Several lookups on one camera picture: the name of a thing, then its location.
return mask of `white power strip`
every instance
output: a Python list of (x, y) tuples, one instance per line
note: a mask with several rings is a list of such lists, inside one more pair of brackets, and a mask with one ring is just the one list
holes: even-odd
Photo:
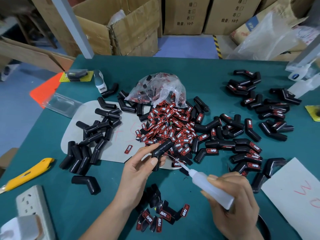
[(48, 206), (42, 187), (34, 185), (16, 198), (18, 216), (36, 214), (39, 216), (43, 234), (37, 240), (55, 240), (56, 236), (52, 226)]

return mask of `green table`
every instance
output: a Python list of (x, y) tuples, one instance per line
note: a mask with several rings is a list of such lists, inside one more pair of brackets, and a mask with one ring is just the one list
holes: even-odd
[[(258, 128), (260, 120), (254, 111), (240, 106), (241, 97), (230, 95), (225, 85), (230, 78), (234, 78), (232, 71), (247, 69), (260, 71), (262, 83), (258, 84), (256, 92), (263, 96), (275, 98), (268, 94), (272, 87), (290, 87), (292, 82), (287, 79), (286, 62), (265, 61), (236, 61), (211, 59), (184, 59), (184, 58), (155, 58), (133, 56), (99, 56), (86, 60), (78, 56), (72, 68), (99, 69), (105, 78), (106, 84), (111, 86), (119, 83), (120, 89), (130, 91), (142, 77), (156, 73), (167, 72), (176, 74), (184, 86), (188, 100), (199, 96), (210, 106), (203, 124), (212, 121), (214, 116), (226, 113), (234, 116), (235, 113), (245, 118), (253, 119), (255, 131), (262, 137), (258, 146), (262, 148), (262, 157), (297, 157), (307, 169), (317, 178), (320, 178), (320, 161), (317, 141), (320, 134), (320, 123), (314, 122), (308, 115), (305, 105), (320, 103), (319, 90), (308, 92), (302, 97), (299, 106), (292, 106), (287, 114), (286, 121), (295, 126), (294, 132), (288, 133), (286, 142), (278, 142), (266, 137)], [(87, 102), (99, 96), (94, 82), (63, 83), (58, 93)], [(117, 101), (116, 95), (108, 98)], [(77, 239), (105, 209), (114, 198), (123, 169), (122, 163), (102, 161), (100, 166), (92, 166), (87, 175), (96, 177), (101, 193), (91, 196), (85, 185), (71, 184), (73, 174), (68, 170), (61, 170), (58, 165), (64, 159), (60, 142), (68, 124), (69, 118), (45, 109), (28, 134), (18, 153), (12, 160), (10, 167), (0, 180), (0, 185), (31, 168), (45, 157), (53, 157), (56, 164), (42, 176), (4, 194), (0, 195), (0, 226), (17, 215), (15, 198), (39, 184), (43, 186), (49, 211), (58, 239)], [(193, 164), (191, 168), (206, 174), (222, 175), (227, 172), (226, 163), (231, 152), (220, 151), (216, 157), (206, 157), (201, 164)], [(200, 194), (199, 188), (193, 185), (189, 177), (185, 177), (177, 170), (159, 170), (152, 173), (147, 186), (156, 183), (161, 191), (162, 199), (169, 202), (169, 206), (179, 210), (185, 203), (189, 204), (190, 212), (186, 218), (176, 222), (174, 226), (164, 222), (161, 234), (146, 230), (144, 233), (135, 230), (137, 213), (134, 211), (122, 232), (120, 239), (223, 239), (221, 233), (214, 226), (211, 211), (207, 200)], [(273, 239), (299, 239), (298, 234), (286, 222), (272, 202), (261, 191), (255, 195), (260, 206), (260, 213), (266, 221)]]

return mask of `white mat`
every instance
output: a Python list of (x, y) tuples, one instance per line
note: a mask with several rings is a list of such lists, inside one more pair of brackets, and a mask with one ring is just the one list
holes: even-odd
[[(116, 104), (119, 108), (119, 104), (116, 102), (106, 103)], [(79, 107), (73, 118), (71, 119), (63, 137), (61, 140), (61, 150), (67, 154), (68, 142), (75, 141), (79, 143), (83, 139), (83, 129), (76, 126), (77, 121), (82, 121), (87, 125), (92, 125), (95, 120), (101, 121), (103, 116), (94, 113), (95, 109), (101, 109), (97, 100), (89, 101)], [(147, 113), (150, 110), (150, 106), (143, 106), (143, 113)], [(144, 147), (144, 143), (136, 141), (136, 130), (141, 129), (139, 117), (134, 113), (122, 112), (120, 114), (122, 124), (116, 127), (112, 133), (111, 140), (106, 144), (103, 149), (101, 160), (124, 163), (129, 157), (133, 156), (140, 147)], [(132, 145), (132, 149), (129, 154), (125, 154), (125, 150), (129, 145)], [(96, 143), (91, 143), (91, 151), (93, 151)], [(179, 169), (172, 167), (172, 161), (167, 159), (162, 169)]]

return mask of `floor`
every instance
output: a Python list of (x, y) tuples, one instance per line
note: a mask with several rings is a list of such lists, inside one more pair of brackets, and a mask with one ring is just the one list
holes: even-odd
[[(57, 46), (55, 51), (65, 54), (61, 46)], [(158, 39), (158, 46), (156, 57), (218, 59), (211, 35), (168, 35)], [(0, 156), (10, 148), (20, 147), (28, 135), (42, 112), (29, 93), (52, 76), (53, 72), (22, 63), (5, 82), (0, 82)]]

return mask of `white plastic bag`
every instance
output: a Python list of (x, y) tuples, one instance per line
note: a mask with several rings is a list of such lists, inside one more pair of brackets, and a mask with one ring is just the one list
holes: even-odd
[(117, 13), (115, 13), (111, 18), (110, 21), (108, 22), (108, 27), (111, 27), (111, 25), (115, 24), (116, 22), (118, 22), (119, 20), (125, 18), (125, 12), (121, 9), (120, 11), (118, 11)]
[(170, 95), (175, 96), (176, 107), (187, 107), (186, 89), (179, 78), (174, 74), (159, 72), (138, 81), (125, 100), (142, 104), (151, 103), (155, 107)]
[(269, 12), (227, 59), (271, 60), (296, 45), (296, 31), (279, 14)]

